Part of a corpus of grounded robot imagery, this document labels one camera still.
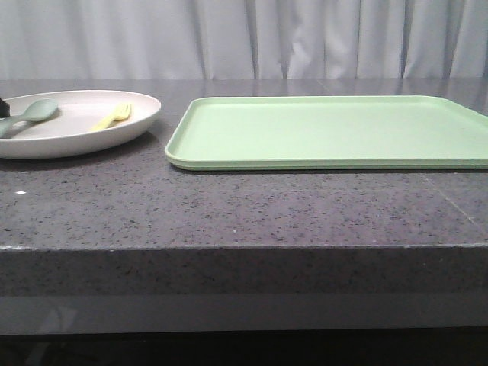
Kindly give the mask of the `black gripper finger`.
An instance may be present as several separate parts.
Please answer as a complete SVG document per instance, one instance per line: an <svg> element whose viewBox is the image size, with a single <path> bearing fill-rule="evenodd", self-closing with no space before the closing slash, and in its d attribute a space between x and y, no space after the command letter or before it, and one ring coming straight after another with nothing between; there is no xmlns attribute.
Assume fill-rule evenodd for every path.
<svg viewBox="0 0 488 366"><path fill-rule="evenodd" d="M10 105L0 98L0 118L6 118L10 116Z"/></svg>

